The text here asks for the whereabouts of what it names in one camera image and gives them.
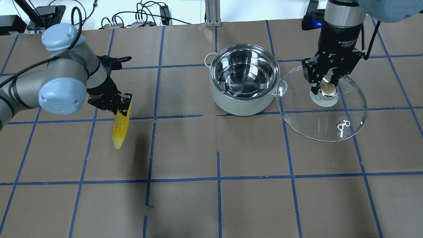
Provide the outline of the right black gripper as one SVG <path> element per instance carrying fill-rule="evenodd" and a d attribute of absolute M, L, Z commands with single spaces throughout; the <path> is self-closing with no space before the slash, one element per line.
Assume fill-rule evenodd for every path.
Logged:
<path fill-rule="evenodd" d="M 312 58 L 302 60 L 305 79 L 310 83 L 311 92 L 318 94 L 323 77 L 332 69 L 330 83 L 338 86 L 340 78 L 350 74 L 362 52 L 355 48 L 362 26 L 337 27 L 323 25 L 321 28 L 318 51 Z"/>

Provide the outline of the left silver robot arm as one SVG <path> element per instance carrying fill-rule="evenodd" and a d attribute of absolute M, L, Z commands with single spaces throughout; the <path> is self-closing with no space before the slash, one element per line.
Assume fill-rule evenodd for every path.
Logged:
<path fill-rule="evenodd" d="M 41 41 L 51 56 L 41 71 L 1 76 L 0 121 L 3 128 L 18 112 L 41 107 L 49 113 L 78 112 L 86 95 L 100 110 L 128 116 L 132 94 L 122 93 L 110 77 L 130 56 L 97 56 L 72 25 L 59 23 L 48 28 Z"/>

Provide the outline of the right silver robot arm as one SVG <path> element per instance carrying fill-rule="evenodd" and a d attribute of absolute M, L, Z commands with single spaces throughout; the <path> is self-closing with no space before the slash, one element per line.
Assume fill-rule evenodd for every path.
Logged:
<path fill-rule="evenodd" d="M 318 50 L 313 58 L 302 60 L 305 79 L 311 93 L 318 94 L 323 77 L 332 70 L 330 83 L 337 87 L 340 78 L 350 74 L 359 60 L 369 53 L 355 48 L 364 32 L 364 19 L 370 15 L 378 22 L 395 23 L 422 11 L 421 0 L 329 0 L 325 9 L 317 9 L 311 0 L 302 19 L 302 30 L 320 28 Z"/>

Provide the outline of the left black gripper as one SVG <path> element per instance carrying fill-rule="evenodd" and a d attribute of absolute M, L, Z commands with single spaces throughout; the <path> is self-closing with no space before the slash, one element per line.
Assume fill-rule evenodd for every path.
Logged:
<path fill-rule="evenodd" d="M 124 117 L 128 116 L 133 95 L 121 93 L 110 76 L 107 76 L 99 86 L 87 88 L 87 93 L 89 94 L 88 104 L 100 110 L 111 111 L 114 115 L 119 112 Z"/>

